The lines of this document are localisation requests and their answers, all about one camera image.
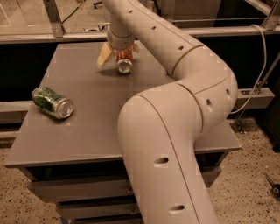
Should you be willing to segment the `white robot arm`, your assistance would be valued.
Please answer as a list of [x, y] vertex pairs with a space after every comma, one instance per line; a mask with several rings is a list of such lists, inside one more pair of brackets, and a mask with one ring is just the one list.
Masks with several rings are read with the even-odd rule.
[[194, 155], [196, 139], [235, 105], [230, 67], [196, 38], [138, 0], [103, 0], [109, 45], [139, 40], [174, 79], [131, 97], [118, 118], [118, 138], [144, 224], [219, 224]]

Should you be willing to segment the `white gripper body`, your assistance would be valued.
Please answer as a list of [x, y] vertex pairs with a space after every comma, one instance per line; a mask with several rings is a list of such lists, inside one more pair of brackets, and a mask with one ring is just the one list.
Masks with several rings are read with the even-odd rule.
[[136, 37], [130, 32], [130, 30], [115, 16], [110, 16], [110, 22], [108, 25], [107, 40], [110, 46], [121, 51], [130, 48]]

